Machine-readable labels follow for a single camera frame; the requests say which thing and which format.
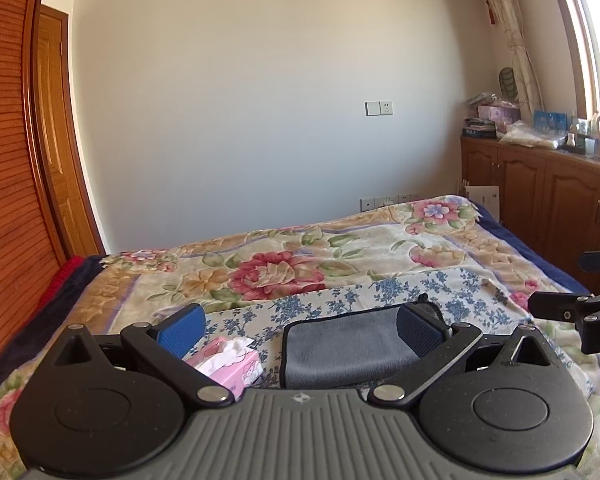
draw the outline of gray cloth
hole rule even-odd
[[[319,389],[390,377],[418,360],[398,336],[400,306],[291,324],[280,371],[285,388]]]

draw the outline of gray ribbed panel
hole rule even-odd
[[[119,480],[486,480],[431,449],[409,415],[355,390],[248,389],[224,410],[199,412],[162,456]],[[50,480],[32,471],[26,480]],[[573,467],[542,480],[582,480]]]

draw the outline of logo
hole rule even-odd
[[[303,392],[300,392],[299,394],[295,394],[292,398],[298,404],[304,404],[311,400],[311,397],[309,397],[306,393],[303,393]]]

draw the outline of beige curtain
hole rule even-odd
[[[513,72],[518,85],[520,112],[525,121],[531,122],[534,110],[543,110],[538,78],[526,50],[522,16],[518,0],[489,0],[507,37],[507,44],[513,53]]]

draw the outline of metal screw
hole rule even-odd
[[[203,386],[198,390],[198,398],[205,402],[225,402],[229,398],[229,390],[222,386]]]
[[[404,398],[404,390],[395,384],[382,384],[374,388],[374,396],[386,402],[395,402]]]

